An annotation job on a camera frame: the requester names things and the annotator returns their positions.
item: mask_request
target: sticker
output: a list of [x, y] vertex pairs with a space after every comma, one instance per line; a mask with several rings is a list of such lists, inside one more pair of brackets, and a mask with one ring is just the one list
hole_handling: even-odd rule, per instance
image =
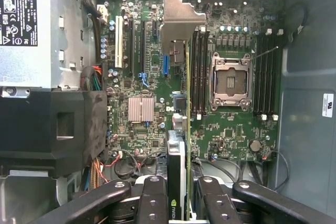
[[36, 0], [0, 0], [0, 46], [37, 46]]
[[323, 94], [322, 116], [332, 118], [334, 94]]

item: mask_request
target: chipset heatsink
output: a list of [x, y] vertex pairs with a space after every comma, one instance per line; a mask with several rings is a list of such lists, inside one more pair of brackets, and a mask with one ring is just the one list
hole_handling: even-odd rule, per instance
[[154, 98], [130, 97], [128, 98], [129, 122], [153, 122]]
[[251, 105], [252, 63], [249, 54], [243, 59], [212, 56], [210, 72], [211, 109], [219, 106], [240, 106], [247, 111]]

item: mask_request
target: blue pcie slot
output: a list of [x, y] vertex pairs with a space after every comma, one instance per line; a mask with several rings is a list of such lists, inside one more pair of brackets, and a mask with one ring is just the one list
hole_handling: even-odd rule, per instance
[[163, 74], [165, 76], [169, 74], [169, 64], [170, 64], [169, 56], [164, 55], [163, 56]]

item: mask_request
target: motherboard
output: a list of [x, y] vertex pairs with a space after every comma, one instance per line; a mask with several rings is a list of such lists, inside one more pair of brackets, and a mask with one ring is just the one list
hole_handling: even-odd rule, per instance
[[167, 130], [186, 130], [189, 67], [192, 154], [257, 160], [277, 139], [284, 0], [184, 1], [206, 23], [168, 56], [163, 0], [101, 0], [110, 151], [146, 156], [166, 149]]

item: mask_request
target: screw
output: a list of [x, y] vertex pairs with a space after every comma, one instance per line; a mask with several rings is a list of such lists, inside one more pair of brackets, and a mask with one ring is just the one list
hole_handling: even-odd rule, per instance
[[158, 182], [159, 178], [158, 177], [151, 177], [150, 181], [151, 182]]
[[250, 187], [248, 183], [244, 183], [244, 182], [240, 182], [240, 183], [239, 183], [239, 186], [240, 186], [241, 188], [243, 188], [243, 189], [247, 189], [247, 188]]
[[9, 94], [9, 95], [14, 95], [15, 94], [15, 88], [6, 88], [6, 92]]
[[125, 186], [124, 182], [117, 182], [114, 187], [121, 188], [121, 187], [124, 187], [124, 186]]
[[212, 182], [212, 178], [210, 178], [210, 177], [205, 177], [205, 178], [203, 178], [203, 180], [205, 182], [207, 182], [207, 183], [211, 183]]

